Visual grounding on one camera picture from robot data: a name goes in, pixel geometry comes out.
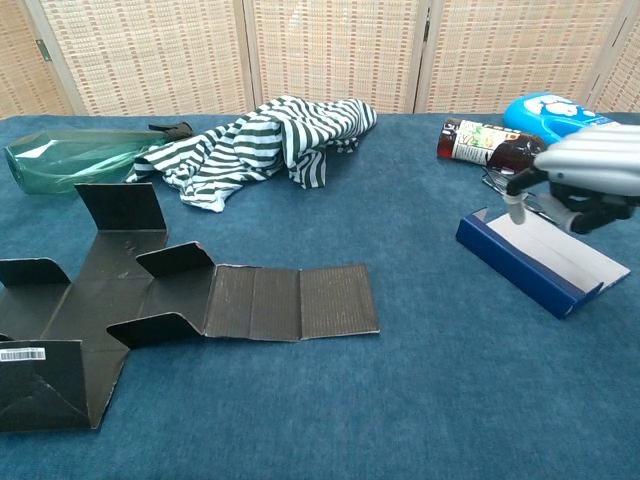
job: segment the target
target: blue carpet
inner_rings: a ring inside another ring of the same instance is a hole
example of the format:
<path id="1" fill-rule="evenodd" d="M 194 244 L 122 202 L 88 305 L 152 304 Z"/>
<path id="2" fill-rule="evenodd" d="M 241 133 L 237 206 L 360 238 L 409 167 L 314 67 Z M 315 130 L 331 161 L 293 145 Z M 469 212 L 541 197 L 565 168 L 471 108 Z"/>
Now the blue carpet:
<path id="1" fill-rule="evenodd" d="M 234 119 L 184 118 L 196 132 Z M 366 262 L 381 334 L 133 351 L 99 431 L 0 435 L 0 477 L 637 477 L 640 217 L 582 238 L 632 274 L 556 320 L 455 241 L 462 216 L 503 207 L 478 167 L 436 159 L 444 118 L 381 115 L 356 153 L 329 155 L 326 188 L 282 172 L 221 214 L 156 179 L 169 245 L 197 240 L 224 263 Z M 11 118 L 0 145 L 149 121 Z M 51 257 L 73 277 L 94 234 L 75 195 L 27 196 L 0 165 L 1 257 Z"/>

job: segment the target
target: dark liquid bottle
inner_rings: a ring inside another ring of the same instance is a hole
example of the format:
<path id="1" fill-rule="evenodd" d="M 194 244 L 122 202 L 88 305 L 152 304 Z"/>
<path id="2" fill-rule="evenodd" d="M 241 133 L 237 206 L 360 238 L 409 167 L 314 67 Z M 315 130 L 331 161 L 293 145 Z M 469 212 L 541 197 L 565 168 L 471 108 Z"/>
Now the dark liquid bottle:
<path id="1" fill-rule="evenodd" d="M 545 149 L 535 135 L 482 123 L 448 118 L 438 140 L 438 156 L 514 173 L 533 165 Z"/>

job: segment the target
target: white label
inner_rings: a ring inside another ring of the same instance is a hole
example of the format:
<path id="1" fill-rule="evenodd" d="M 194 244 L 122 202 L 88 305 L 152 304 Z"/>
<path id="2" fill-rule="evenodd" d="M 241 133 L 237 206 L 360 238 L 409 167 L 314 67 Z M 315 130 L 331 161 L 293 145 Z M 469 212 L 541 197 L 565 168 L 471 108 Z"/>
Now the white label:
<path id="1" fill-rule="evenodd" d="M 5 348 L 0 350 L 0 362 L 23 362 L 25 360 L 46 360 L 44 348 Z"/>
<path id="2" fill-rule="evenodd" d="M 463 120 L 456 132 L 453 144 L 453 158 L 487 165 L 498 145 L 505 140 L 518 138 L 515 130 L 485 126 L 481 123 Z"/>

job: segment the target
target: striped shirt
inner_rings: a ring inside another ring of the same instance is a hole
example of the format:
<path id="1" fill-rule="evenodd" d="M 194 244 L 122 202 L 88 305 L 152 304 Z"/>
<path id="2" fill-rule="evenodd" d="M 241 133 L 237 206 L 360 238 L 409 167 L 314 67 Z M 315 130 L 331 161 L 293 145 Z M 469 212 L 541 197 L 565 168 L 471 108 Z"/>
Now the striped shirt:
<path id="1" fill-rule="evenodd" d="M 151 147 L 136 158 L 125 181 L 161 172 L 183 202 L 214 212 L 243 184 L 267 180 L 282 168 L 303 188 L 322 187 L 326 147 L 353 151 L 376 118 L 357 99 L 312 103 L 282 96 L 228 125 Z"/>

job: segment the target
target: unfolded cardboard box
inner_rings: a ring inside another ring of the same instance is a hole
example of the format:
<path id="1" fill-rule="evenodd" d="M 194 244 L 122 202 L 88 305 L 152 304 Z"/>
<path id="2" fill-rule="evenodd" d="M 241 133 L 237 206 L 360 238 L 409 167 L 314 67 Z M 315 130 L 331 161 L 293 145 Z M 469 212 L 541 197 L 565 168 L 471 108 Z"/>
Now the unfolded cardboard box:
<path id="1" fill-rule="evenodd" d="M 0 261 L 0 431 L 97 428 L 130 348 L 379 332 L 365 265 L 216 265 L 165 248 L 150 184 L 77 190 L 98 232 L 73 282 L 51 259 Z"/>
<path id="2" fill-rule="evenodd" d="M 522 225 L 507 214 L 485 222 L 486 214 L 485 209 L 463 218 L 457 240 L 557 318 L 630 273 L 528 210 Z"/>

